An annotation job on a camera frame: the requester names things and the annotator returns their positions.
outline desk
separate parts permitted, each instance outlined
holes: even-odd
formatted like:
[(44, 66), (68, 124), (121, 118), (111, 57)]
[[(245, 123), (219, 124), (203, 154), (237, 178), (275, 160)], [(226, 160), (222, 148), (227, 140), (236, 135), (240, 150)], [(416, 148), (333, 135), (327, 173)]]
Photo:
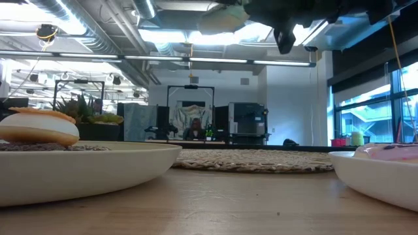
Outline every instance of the desk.
[(0, 210), (1, 235), (412, 235), (418, 213), (303, 175), (169, 170), (137, 187)]
[(145, 140), (145, 142), (167, 144), (225, 144), (225, 142), (206, 140)]

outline woven placemat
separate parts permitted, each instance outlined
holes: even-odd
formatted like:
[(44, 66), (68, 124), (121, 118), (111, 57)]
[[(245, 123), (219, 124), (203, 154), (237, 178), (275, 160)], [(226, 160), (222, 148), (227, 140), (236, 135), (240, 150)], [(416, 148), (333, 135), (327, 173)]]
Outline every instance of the woven placemat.
[(255, 149), (184, 149), (172, 167), (275, 174), (334, 170), (327, 153)]

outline person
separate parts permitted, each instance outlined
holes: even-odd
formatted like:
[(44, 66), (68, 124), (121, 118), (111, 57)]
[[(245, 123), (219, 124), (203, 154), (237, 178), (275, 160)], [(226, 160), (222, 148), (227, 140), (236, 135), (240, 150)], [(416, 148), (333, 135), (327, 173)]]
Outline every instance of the person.
[(95, 114), (100, 114), (100, 111), (102, 110), (103, 101), (102, 99), (95, 99), (93, 103), (93, 111)]
[(187, 128), (183, 132), (184, 140), (204, 140), (205, 138), (205, 131), (202, 129), (202, 123), (199, 118), (193, 119), (190, 128)]

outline pastry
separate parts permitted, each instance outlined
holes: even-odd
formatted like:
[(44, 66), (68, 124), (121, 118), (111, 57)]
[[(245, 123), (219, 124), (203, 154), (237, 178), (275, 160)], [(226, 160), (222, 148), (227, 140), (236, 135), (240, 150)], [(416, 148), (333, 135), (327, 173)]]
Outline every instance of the pastry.
[(0, 139), (12, 143), (57, 143), (62, 146), (71, 146), (80, 139), (72, 117), (34, 108), (10, 109), (18, 113), (0, 122)]

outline window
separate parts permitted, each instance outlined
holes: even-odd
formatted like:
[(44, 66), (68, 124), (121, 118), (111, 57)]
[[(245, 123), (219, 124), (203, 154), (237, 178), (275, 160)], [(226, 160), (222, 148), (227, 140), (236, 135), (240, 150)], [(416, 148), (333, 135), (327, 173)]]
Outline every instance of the window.
[(348, 99), (346, 101), (341, 102), (340, 106), (345, 106), (345, 105), (349, 105), (349, 104), (356, 104), (356, 103), (360, 103), (363, 101), (368, 101), (370, 99), (374, 99), (374, 98), (378, 98), (378, 97), (383, 97), (383, 96), (388, 96), (391, 94), (391, 85), (387, 84), (384, 86), (381, 86), (377, 89), (374, 89), (373, 91), (369, 91), (368, 93), (364, 93), (361, 95), (358, 95), (352, 99)]
[(408, 66), (404, 67), (402, 69), (402, 76), (403, 81), (401, 80), (400, 87), (402, 88), (402, 91), (404, 90), (404, 84), (406, 87), (406, 90), (418, 88), (418, 62)]
[(383, 78), (336, 93), (335, 137), (361, 132), (370, 142), (418, 141), (417, 78), (418, 62), (404, 67), (402, 74), (386, 72)]
[(408, 102), (406, 102), (406, 98), (402, 98), (402, 133), (404, 142), (416, 141), (414, 140), (415, 133), (413, 131), (412, 120), (416, 130), (418, 120), (418, 95), (408, 97)]
[(390, 102), (379, 102), (341, 111), (342, 134), (362, 132), (371, 142), (393, 142)]

